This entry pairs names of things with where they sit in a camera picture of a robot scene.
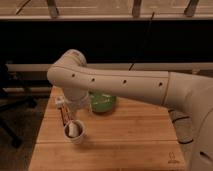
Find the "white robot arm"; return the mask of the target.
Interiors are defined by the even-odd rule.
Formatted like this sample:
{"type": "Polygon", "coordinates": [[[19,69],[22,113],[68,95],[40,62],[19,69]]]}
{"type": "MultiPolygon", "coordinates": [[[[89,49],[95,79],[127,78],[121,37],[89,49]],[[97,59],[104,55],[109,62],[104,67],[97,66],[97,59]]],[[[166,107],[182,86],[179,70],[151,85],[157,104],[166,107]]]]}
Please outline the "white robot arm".
{"type": "Polygon", "coordinates": [[[189,115],[194,143],[187,171],[213,171],[213,78],[169,71],[99,70],[78,50],[66,51],[47,71],[69,103],[90,92],[134,99],[189,115]]]}

